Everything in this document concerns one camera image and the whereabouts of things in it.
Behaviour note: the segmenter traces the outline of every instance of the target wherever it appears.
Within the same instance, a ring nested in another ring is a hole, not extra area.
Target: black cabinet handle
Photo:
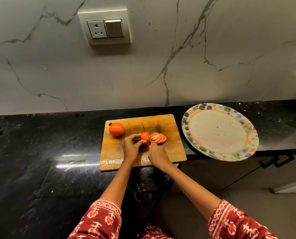
[[[275,167],[279,168],[295,159],[295,157],[291,154],[287,155],[289,158],[283,162],[278,163],[277,161],[280,160],[278,156],[274,156],[270,161],[263,163],[262,161],[260,162],[260,165],[263,169],[266,169],[270,165],[275,165]]]

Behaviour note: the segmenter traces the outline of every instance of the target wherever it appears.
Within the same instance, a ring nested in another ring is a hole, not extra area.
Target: countertop
[[[296,100],[223,104],[254,124],[255,156],[296,154]],[[0,238],[68,237],[116,173],[98,169],[106,120],[174,114],[187,158],[207,159],[182,135],[191,106],[0,116]],[[132,169],[120,238],[141,234],[170,184],[154,167]]]

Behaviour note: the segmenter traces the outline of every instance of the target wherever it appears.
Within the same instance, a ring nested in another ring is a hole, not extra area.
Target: person's right hand
[[[148,159],[153,166],[164,172],[169,166],[173,165],[173,163],[169,160],[164,147],[158,146],[156,143],[149,146]]]

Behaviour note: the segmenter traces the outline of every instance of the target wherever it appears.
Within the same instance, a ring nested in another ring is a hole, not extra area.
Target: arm
[[[102,196],[90,206],[68,239],[118,238],[122,224],[120,207],[129,174],[137,158],[139,147],[146,143],[145,140],[133,143],[132,140],[139,138],[140,135],[141,133],[133,134],[122,141],[124,151],[122,165]]]
[[[203,188],[185,175],[168,158],[162,146],[149,146],[149,160],[167,173],[209,222],[212,238],[277,239],[265,226],[260,225],[242,211]]]

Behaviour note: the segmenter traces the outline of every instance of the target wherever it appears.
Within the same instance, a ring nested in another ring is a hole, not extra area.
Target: knife blade
[[[146,132],[146,129],[145,129],[145,127],[144,127],[144,123],[142,122],[142,124],[143,124],[143,129],[144,129],[144,131]],[[147,134],[148,134],[148,132],[147,132]],[[149,145],[151,144],[151,141],[150,141],[150,137],[149,137],[149,135],[148,135],[148,139],[149,139]]]

